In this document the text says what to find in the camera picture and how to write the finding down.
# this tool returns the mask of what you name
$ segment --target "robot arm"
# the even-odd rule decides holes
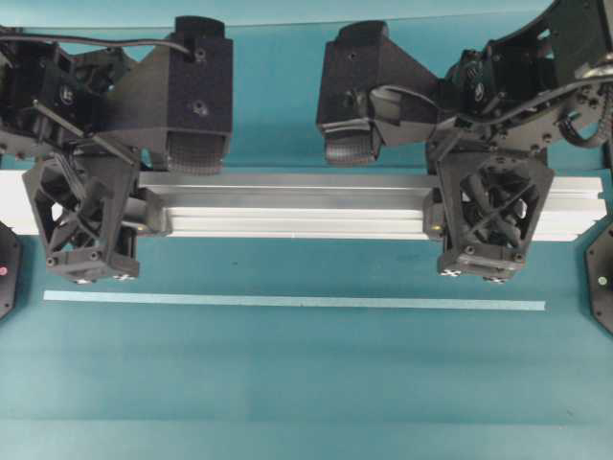
[[[69,55],[60,41],[107,48]],[[122,50],[141,45],[154,46],[141,62]],[[222,23],[191,16],[165,40],[0,31],[0,148],[36,159],[24,181],[51,271],[77,283],[138,276],[137,237],[168,231],[139,172],[220,170],[232,51]]]
[[[426,233],[443,240],[439,272],[504,283],[526,263],[553,181],[547,148],[610,137],[612,25],[611,0],[557,0],[515,34],[464,51],[442,79],[385,23],[350,25],[326,49],[317,114],[326,157],[364,165],[383,146],[425,142],[440,179],[424,210]]]

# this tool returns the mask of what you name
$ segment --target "screw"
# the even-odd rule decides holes
[[[75,101],[75,93],[67,84],[63,84],[59,88],[59,99],[64,105],[72,105]]]
[[[209,109],[202,101],[194,101],[192,103],[192,112],[200,117],[206,117],[209,114]]]
[[[193,52],[193,57],[196,62],[206,62],[207,61],[207,52],[203,48],[198,48]]]

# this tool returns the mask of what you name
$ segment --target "teal table surface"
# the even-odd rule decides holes
[[[5,23],[46,32],[65,32],[58,24],[114,38],[170,31],[132,28],[169,21],[124,3],[107,3],[99,17],[124,29],[90,29],[95,19],[72,6],[87,1],[62,2],[47,22],[49,2],[5,3]],[[223,15],[238,2],[226,3],[211,9]],[[328,18],[352,19],[341,3],[349,5],[312,2],[304,22],[325,20],[322,8]],[[390,14],[356,3],[355,18]],[[417,15],[476,5],[497,11],[390,21],[392,39],[440,76],[464,48],[517,29],[544,6],[437,4],[381,8],[394,17],[417,5],[425,11]],[[186,5],[178,0],[164,12]],[[235,8],[233,20],[254,8]],[[274,10],[270,2],[267,8]],[[291,22],[301,8],[279,7],[275,17]],[[515,9],[534,11],[509,12]],[[115,18],[118,11],[126,13]],[[263,15],[262,23],[277,22]],[[342,25],[229,28],[235,136],[226,171],[330,172],[314,118],[324,45]],[[129,52],[140,58],[145,50]],[[422,149],[386,149],[362,172],[423,173]],[[560,174],[601,177],[611,197],[598,150],[556,146],[551,164]],[[440,278],[441,248],[428,241],[198,239],[142,239],[139,280],[77,287],[47,275],[41,245],[23,238],[19,302],[0,323],[0,459],[609,460],[613,339],[590,316],[582,255],[605,225],[574,243],[535,243],[528,268],[502,287]],[[546,308],[80,303],[45,301],[45,290],[544,301]]]

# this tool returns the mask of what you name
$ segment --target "black 3d-printed bracket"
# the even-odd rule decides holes
[[[21,242],[0,222],[0,319],[14,308],[20,266]]]
[[[613,334],[613,225],[585,253],[592,314]]]

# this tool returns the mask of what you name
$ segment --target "black cable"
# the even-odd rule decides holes
[[[565,86],[560,86],[558,89],[554,89],[547,93],[543,93],[540,96],[534,99],[531,99],[527,101],[526,103],[522,103],[518,105],[517,107],[511,109],[508,112],[503,113],[502,115],[496,118],[475,117],[475,116],[468,115],[465,113],[459,113],[458,118],[464,120],[465,122],[468,122],[474,125],[481,125],[483,127],[491,127],[493,125],[500,125],[506,122],[508,119],[514,117],[515,115],[519,115],[520,113],[525,112],[526,110],[530,108],[533,108],[537,105],[544,104],[548,101],[551,101],[552,99],[559,98],[560,96],[564,96],[565,94],[575,91],[581,88],[582,86],[585,86],[588,84],[596,84],[596,83],[608,83],[612,81],[613,81],[613,77],[611,76],[596,77],[592,79],[584,79],[581,81],[575,81]]]
[[[154,38],[142,38],[138,40],[101,40],[73,35],[45,35],[45,34],[0,34],[0,41],[31,41],[44,43],[56,41],[60,43],[79,43],[82,45],[103,46],[104,48],[124,48],[128,46],[168,46],[173,50],[186,55],[192,52],[185,46],[170,40],[157,40]]]
[[[410,88],[407,88],[406,86],[399,86],[397,84],[384,84],[382,86],[378,86],[377,88],[374,89],[382,89],[382,90],[386,90],[386,91],[396,91],[397,93],[402,93],[402,94],[407,94],[409,96],[414,96],[416,98],[421,99],[422,101],[429,103],[431,105],[434,105],[436,108],[439,108],[439,106],[437,105],[437,103],[435,103],[432,99],[428,98],[427,96],[424,96],[421,93],[418,93],[417,91],[414,91]]]
[[[582,149],[595,149],[601,147],[611,138],[611,121],[613,120],[613,86],[611,83],[603,84],[602,92],[604,95],[602,116],[596,132],[590,137],[583,138],[573,126],[570,117],[559,124],[559,131],[568,143]]]

